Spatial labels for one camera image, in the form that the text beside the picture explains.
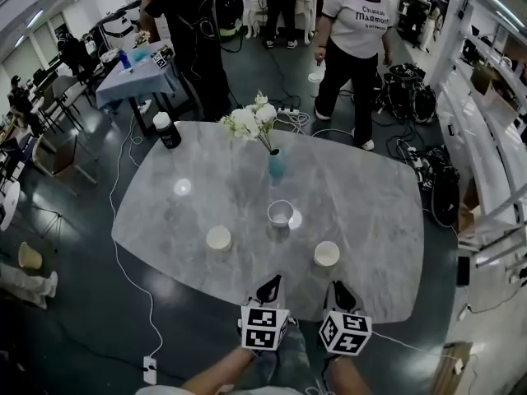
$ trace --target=bottle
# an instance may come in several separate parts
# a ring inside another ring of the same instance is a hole
[[[119,50],[119,60],[123,64],[124,70],[127,70],[132,67],[132,65],[130,64],[128,60],[128,56],[122,49]]]
[[[157,134],[168,149],[174,149],[181,143],[181,135],[167,113],[161,111],[156,114],[154,126],[156,126]]]

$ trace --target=blue tablecloth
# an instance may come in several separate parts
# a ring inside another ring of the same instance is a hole
[[[165,44],[172,47],[170,41],[161,41],[150,44],[145,49],[148,55],[144,64],[133,61],[133,50],[128,54],[128,59],[132,64],[132,72],[123,72],[123,64],[119,63],[114,70],[106,77],[97,89],[97,106],[101,109],[104,106],[128,98],[162,92],[164,94],[174,94],[179,88],[179,80],[175,75],[175,67],[166,66],[160,69],[150,57],[151,53],[156,52]]]

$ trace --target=vase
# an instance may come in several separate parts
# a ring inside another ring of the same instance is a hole
[[[285,160],[282,151],[274,149],[269,154],[269,174],[274,179],[283,177],[286,169]]]

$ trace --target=dark floor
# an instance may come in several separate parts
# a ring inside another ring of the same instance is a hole
[[[285,75],[288,92],[298,94],[301,110],[311,113],[313,99],[306,80],[312,65],[311,49],[300,44],[294,51],[285,47],[272,51]],[[409,61],[399,41],[395,54],[396,63]],[[258,89],[270,98],[285,97],[277,67],[259,40],[246,40],[240,53],[224,53],[224,61],[232,91],[241,104],[251,102]],[[181,100],[182,96],[177,95],[175,102]],[[32,199],[42,207],[62,212],[72,225],[63,224],[57,253],[52,244],[13,228],[0,235],[0,247],[7,254],[3,262],[16,263],[18,245],[25,240],[44,255],[43,275],[47,277],[56,270],[59,276],[57,296],[49,302],[47,311],[0,297],[0,342],[16,344],[28,373],[50,395],[133,394],[145,386],[138,367],[142,358],[156,348],[158,340],[148,323],[149,299],[126,281],[115,261],[110,238],[113,217],[109,195],[116,178],[119,148],[128,134],[131,110],[123,105],[118,122],[111,124],[85,100],[79,109],[86,125],[86,134],[80,138],[99,157],[97,163],[88,161],[86,169],[99,183],[92,185],[74,174],[67,181],[79,193],[75,198],[53,180],[33,170],[24,171],[21,186],[28,199],[22,204],[24,215],[39,228],[44,228],[49,220],[49,216],[28,207]],[[197,119],[198,115],[190,112],[181,118]],[[375,119],[384,124],[394,121],[386,113]],[[331,126],[351,130],[349,98],[339,100]],[[306,132],[327,127],[327,123],[313,119]],[[417,129],[427,144],[442,142],[437,125]],[[386,156],[385,141],[402,131],[399,125],[374,125],[375,152]],[[138,128],[135,134],[141,134]],[[57,143],[65,139],[62,134],[47,136]],[[341,133],[319,136],[352,145],[352,139]],[[149,137],[141,146],[134,146],[134,158],[140,162],[155,141],[155,137]],[[124,147],[114,194],[117,207],[136,171],[128,149],[129,143]],[[375,330],[437,352],[445,340],[454,297],[456,238],[451,230],[435,225],[426,212],[424,224],[424,263],[413,315],[404,323],[375,326]],[[56,244],[54,233],[49,239]],[[172,280],[121,248],[119,256],[130,277],[155,296],[153,320],[164,339],[161,351],[155,355],[159,384],[181,384],[239,343],[239,307]],[[313,324],[303,323],[302,328],[308,342],[314,341]],[[318,369],[318,357],[312,357],[313,367]],[[438,361],[435,356],[375,336],[356,359],[374,393],[405,395],[430,392]]]

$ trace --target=black t-shirt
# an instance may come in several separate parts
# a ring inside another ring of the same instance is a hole
[[[29,113],[33,109],[33,104],[29,100],[29,91],[17,86],[7,94],[9,106],[15,107],[17,111],[23,114]]]
[[[153,0],[145,10],[152,17],[165,15],[172,42],[177,49],[195,48],[196,34],[189,25],[199,20],[202,3],[203,0]]]

